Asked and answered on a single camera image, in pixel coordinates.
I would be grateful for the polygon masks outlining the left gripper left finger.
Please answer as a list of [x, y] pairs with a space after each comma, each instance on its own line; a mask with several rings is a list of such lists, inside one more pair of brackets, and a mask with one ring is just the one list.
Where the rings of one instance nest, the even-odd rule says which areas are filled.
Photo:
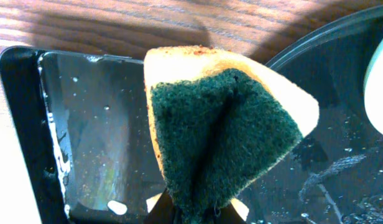
[[176, 224], [179, 221], [179, 209], [165, 189], [161, 194], [146, 200], [148, 215], [143, 224]]

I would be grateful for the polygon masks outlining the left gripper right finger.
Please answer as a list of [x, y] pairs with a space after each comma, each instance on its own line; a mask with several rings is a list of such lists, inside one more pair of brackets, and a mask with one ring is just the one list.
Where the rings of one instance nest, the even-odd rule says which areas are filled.
[[230, 203], [219, 211], [215, 216], [215, 224], [245, 224], [246, 222], [237, 213], [236, 209]]

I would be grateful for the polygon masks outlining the yellow green sponge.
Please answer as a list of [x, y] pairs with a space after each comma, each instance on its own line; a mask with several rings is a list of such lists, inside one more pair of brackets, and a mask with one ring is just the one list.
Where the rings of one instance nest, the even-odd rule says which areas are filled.
[[238, 194], [317, 126], [318, 101], [243, 55], [203, 46], [159, 47], [144, 58], [154, 154], [178, 223], [215, 223]]

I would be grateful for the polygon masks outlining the mint green plate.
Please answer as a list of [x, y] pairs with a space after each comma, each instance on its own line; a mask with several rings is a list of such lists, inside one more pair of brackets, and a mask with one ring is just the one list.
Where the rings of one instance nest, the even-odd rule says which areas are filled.
[[367, 117], [373, 127], [383, 135], [383, 39], [367, 67], [363, 90]]

